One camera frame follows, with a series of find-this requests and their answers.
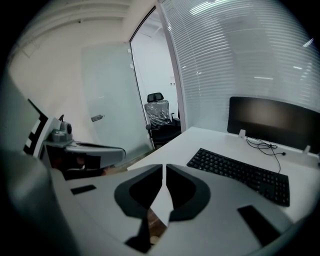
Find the desk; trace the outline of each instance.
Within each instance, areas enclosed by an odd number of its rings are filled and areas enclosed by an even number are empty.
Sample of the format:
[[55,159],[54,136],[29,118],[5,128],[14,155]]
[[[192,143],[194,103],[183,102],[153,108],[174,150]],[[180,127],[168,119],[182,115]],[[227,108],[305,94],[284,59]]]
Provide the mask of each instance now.
[[[279,208],[295,223],[312,212],[320,192],[320,169],[315,154],[303,154],[301,150],[278,145],[274,152],[281,164],[281,174],[289,177],[290,207]],[[203,148],[246,164],[278,172],[279,165],[274,156],[261,153],[250,147],[245,139],[237,135],[191,127],[154,153],[130,166],[128,170],[151,164],[175,164],[186,166],[195,153]],[[151,205],[159,219],[168,225],[173,210],[170,193],[166,187],[166,172],[163,168],[162,187]]]

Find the ceiling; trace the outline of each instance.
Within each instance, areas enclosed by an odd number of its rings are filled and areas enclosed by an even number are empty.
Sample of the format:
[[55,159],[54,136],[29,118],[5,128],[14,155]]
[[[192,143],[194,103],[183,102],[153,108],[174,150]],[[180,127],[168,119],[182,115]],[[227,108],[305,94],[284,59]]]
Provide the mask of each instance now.
[[122,22],[135,0],[52,0],[26,26],[19,48],[44,33],[73,23],[93,20]]

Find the black cable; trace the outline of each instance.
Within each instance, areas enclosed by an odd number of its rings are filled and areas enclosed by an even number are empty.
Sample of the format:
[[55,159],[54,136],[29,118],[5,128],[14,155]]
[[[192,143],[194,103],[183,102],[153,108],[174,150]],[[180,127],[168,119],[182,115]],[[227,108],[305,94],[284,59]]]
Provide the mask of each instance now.
[[[248,138],[256,140],[256,141],[258,141],[260,143],[254,143],[254,142],[250,141]],[[245,139],[246,139],[246,142],[248,143],[248,145],[250,147],[260,150],[262,153],[264,153],[267,156],[274,156],[275,157],[276,161],[279,164],[279,172],[278,172],[278,174],[279,174],[280,171],[281,171],[281,165],[280,165],[280,162],[279,162],[279,160],[278,160],[276,155],[281,154],[281,155],[285,156],[286,153],[285,152],[275,153],[274,150],[277,149],[278,146],[274,145],[274,144],[271,144],[270,141],[269,141],[269,144],[268,144],[268,143],[266,143],[266,142],[264,142],[264,141],[262,141],[261,139],[258,139],[258,138],[246,137]],[[262,150],[267,150],[267,149],[271,149],[273,154],[267,154],[266,152],[262,151]]]

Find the plastic-wrapped chair backrest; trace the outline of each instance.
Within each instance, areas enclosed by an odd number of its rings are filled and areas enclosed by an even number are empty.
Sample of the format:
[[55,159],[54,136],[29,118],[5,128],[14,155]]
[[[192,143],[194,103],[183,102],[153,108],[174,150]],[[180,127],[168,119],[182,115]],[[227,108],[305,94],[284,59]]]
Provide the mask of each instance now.
[[163,99],[146,103],[144,109],[149,117],[151,129],[159,129],[172,124],[169,115],[169,102],[167,100]]

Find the black keyboard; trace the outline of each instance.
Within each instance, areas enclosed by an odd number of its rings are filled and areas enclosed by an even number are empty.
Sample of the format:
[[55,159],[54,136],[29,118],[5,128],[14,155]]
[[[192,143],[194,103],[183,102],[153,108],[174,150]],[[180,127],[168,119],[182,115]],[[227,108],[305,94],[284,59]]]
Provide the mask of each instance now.
[[287,175],[261,169],[203,148],[199,149],[187,166],[237,180],[277,205],[290,206]]

